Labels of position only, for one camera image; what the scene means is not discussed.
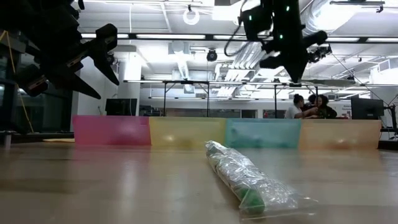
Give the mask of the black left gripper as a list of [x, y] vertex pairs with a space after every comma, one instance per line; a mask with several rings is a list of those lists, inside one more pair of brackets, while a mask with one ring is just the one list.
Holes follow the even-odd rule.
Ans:
[[107, 59], [108, 52], [118, 44], [118, 30], [114, 25], [106, 24], [95, 34], [94, 39], [82, 42], [77, 31], [57, 34], [53, 38], [31, 30], [29, 40], [37, 49], [29, 53], [34, 56], [37, 65], [29, 66], [29, 88], [47, 89], [50, 82], [56, 88], [77, 91], [100, 100], [100, 94], [76, 74], [83, 68], [82, 60], [87, 57], [93, 59], [95, 67], [109, 81], [119, 85]]

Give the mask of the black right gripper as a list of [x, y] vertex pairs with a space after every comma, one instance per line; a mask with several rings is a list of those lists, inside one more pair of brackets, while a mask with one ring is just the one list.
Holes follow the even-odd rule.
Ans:
[[262, 50], [267, 54], [278, 52], [278, 56], [268, 56], [259, 62], [261, 68], [276, 69], [284, 66], [290, 79], [298, 83], [308, 63], [309, 53], [307, 49], [313, 45], [321, 45], [328, 38], [325, 31], [318, 31], [305, 37], [300, 34], [298, 37], [281, 37], [262, 43]]

